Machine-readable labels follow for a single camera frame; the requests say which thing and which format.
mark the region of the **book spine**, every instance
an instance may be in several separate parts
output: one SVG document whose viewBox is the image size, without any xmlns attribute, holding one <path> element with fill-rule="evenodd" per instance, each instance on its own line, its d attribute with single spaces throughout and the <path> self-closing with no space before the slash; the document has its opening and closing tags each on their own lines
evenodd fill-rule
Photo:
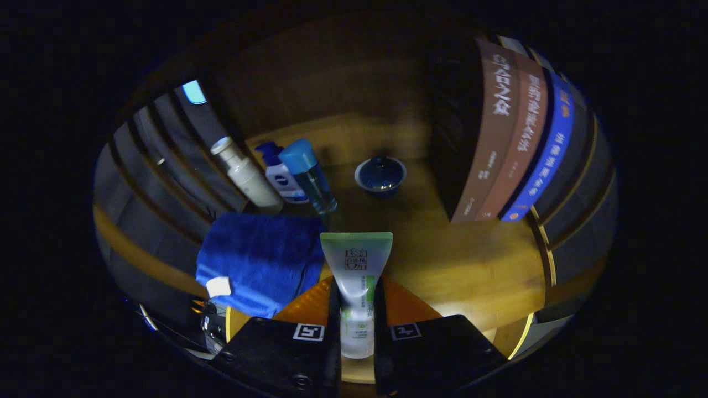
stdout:
<svg viewBox="0 0 708 398">
<path fill-rule="evenodd" d="M 472 167 L 451 222 L 473 221 L 496 180 L 518 114 L 519 84 L 514 53 L 476 39 L 484 74 L 484 102 Z"/>
<path fill-rule="evenodd" d="M 514 134 L 499 176 L 475 221 L 492 220 L 501 212 L 521 183 L 543 134 L 548 108 L 548 87 L 543 70 L 524 55 L 515 54 L 515 57 L 521 90 Z"/>
<path fill-rule="evenodd" d="M 573 101 L 570 99 L 570 87 L 555 73 L 550 72 L 548 75 L 553 86 L 553 118 L 548 138 L 526 184 L 502 216 L 502 221 L 518 221 L 526 215 L 553 179 L 571 140 Z"/>
</svg>

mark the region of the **lotion bottle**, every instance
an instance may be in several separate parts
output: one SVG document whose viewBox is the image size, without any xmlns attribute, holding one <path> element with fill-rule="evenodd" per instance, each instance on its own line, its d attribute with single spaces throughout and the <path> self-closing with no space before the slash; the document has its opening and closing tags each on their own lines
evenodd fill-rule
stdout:
<svg viewBox="0 0 708 398">
<path fill-rule="evenodd" d="M 263 153 L 263 162 L 268 167 L 265 169 L 265 177 L 285 202 L 294 204 L 309 202 L 305 192 L 290 174 L 290 170 L 278 158 L 282 147 L 277 146 L 273 141 L 268 141 L 258 145 L 256 151 Z"/>
<path fill-rule="evenodd" d="M 261 174 L 258 167 L 243 156 L 230 137 L 217 141 L 211 150 L 228 165 L 227 174 L 244 195 L 253 202 L 261 212 L 276 214 L 282 209 L 282 199 Z"/>
</svg>

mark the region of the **gaiwan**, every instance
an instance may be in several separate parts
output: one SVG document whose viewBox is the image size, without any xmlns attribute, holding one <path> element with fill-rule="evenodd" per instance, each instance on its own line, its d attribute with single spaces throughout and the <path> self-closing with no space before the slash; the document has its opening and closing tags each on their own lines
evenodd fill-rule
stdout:
<svg viewBox="0 0 708 398">
<path fill-rule="evenodd" d="M 406 167 L 392 157 L 373 157 L 356 168 L 354 179 L 369 194 L 377 198 L 390 198 L 396 195 L 406 179 Z"/>
</svg>

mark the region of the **folded towel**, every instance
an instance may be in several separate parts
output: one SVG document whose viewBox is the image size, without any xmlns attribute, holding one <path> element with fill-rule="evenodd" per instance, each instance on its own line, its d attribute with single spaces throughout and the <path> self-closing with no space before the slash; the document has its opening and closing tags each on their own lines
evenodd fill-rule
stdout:
<svg viewBox="0 0 708 398">
<path fill-rule="evenodd" d="M 197 281 L 228 277 L 213 301 L 272 318 L 317 283 L 324 263 L 319 218 L 230 212 L 212 225 L 197 255 Z"/>
</svg>

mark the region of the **tube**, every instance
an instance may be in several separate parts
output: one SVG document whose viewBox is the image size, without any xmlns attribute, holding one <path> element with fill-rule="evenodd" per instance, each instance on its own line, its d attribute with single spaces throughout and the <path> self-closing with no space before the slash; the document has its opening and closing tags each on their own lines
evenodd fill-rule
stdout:
<svg viewBox="0 0 708 398">
<path fill-rule="evenodd" d="M 323 232 L 324 257 L 344 299 L 341 347 L 347 358 L 374 353 L 374 291 L 391 253 L 391 232 Z"/>
</svg>

